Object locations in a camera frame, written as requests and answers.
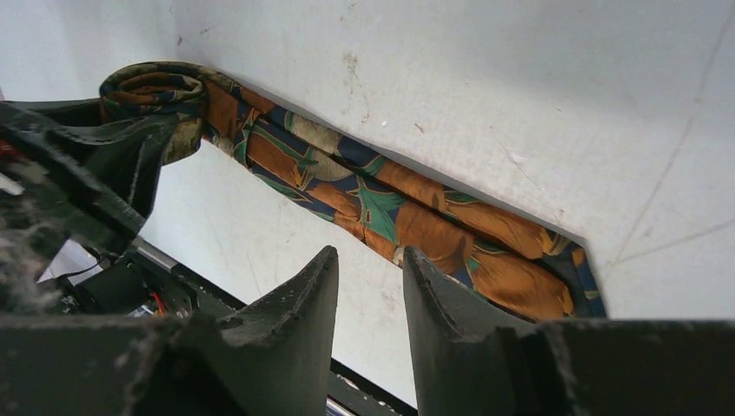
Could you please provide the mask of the green orange patterned tie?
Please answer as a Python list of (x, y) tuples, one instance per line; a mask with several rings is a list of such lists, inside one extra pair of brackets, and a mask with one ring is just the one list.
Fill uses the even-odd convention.
[(499, 307), (532, 321), (603, 317), (585, 249), (277, 105), (216, 70), (143, 62), (100, 86), (106, 122), (175, 114), (164, 161), (209, 141), (290, 201), (395, 265), (407, 247)]

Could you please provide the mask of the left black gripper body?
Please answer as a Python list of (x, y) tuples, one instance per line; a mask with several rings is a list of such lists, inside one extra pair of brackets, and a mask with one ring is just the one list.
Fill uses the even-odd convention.
[(95, 248), (127, 245), (144, 219), (70, 154), (50, 142), (55, 131), (4, 125), (1, 173), (17, 194), (1, 192), (1, 311), (38, 315), (58, 298), (38, 278), (71, 237)]

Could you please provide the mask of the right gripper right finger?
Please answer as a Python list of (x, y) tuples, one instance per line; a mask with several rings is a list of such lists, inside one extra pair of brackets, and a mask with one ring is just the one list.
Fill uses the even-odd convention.
[(421, 415), (731, 415), (731, 321), (527, 322), (406, 250)]

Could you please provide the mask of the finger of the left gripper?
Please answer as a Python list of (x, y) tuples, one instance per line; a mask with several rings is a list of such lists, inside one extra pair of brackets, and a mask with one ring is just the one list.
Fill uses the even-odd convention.
[(175, 114), (105, 122), (96, 100), (4, 101), (1, 171), (78, 236), (135, 236), (153, 209)]

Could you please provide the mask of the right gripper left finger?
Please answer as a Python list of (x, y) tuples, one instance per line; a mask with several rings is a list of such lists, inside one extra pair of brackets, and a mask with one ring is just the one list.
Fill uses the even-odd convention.
[(221, 320), (4, 315), (4, 415), (323, 415), (339, 264), (326, 246)]

